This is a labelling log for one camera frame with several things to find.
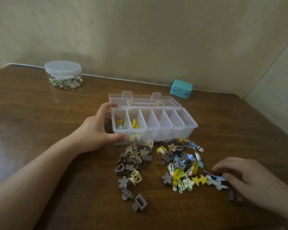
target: wall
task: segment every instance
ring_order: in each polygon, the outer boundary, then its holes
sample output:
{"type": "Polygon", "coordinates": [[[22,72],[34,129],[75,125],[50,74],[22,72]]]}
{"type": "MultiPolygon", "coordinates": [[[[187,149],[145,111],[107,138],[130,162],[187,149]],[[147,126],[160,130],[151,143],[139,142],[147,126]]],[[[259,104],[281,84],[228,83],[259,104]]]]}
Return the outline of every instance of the wall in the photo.
{"type": "Polygon", "coordinates": [[[246,101],[288,134],[288,46],[246,101]]]}
{"type": "Polygon", "coordinates": [[[288,43],[288,0],[0,0],[0,68],[84,73],[245,97],[288,43]]]}

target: wooden table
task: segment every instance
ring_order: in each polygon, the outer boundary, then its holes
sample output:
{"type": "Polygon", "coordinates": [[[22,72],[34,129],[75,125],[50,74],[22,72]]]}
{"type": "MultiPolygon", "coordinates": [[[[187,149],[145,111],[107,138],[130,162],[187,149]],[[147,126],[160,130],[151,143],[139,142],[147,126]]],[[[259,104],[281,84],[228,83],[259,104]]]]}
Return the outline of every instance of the wooden table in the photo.
{"type": "MultiPolygon", "coordinates": [[[[169,87],[84,77],[74,90],[52,87],[42,69],[8,66],[0,70],[0,182],[72,133],[109,100],[109,93],[169,95],[169,87]]],[[[205,170],[227,156],[253,158],[288,183],[288,136],[235,95],[193,91],[189,100],[173,96],[198,123],[191,136],[205,149],[205,170]]],[[[114,173],[125,146],[108,145],[78,156],[59,182],[35,229],[234,229],[268,222],[232,205],[227,192],[195,186],[174,192],[163,185],[167,167],[160,155],[131,188],[148,202],[135,213],[124,202],[114,173]]]]}

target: teal container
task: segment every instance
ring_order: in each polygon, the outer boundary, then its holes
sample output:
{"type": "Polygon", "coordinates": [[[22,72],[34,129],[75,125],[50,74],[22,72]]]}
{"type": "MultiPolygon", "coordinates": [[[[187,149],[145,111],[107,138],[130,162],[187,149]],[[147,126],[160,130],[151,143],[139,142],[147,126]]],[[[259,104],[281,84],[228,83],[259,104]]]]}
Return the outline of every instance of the teal container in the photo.
{"type": "Polygon", "coordinates": [[[192,89],[193,89],[192,84],[175,79],[171,87],[170,94],[184,98],[184,99],[188,99],[189,96],[191,95],[192,89]]]}

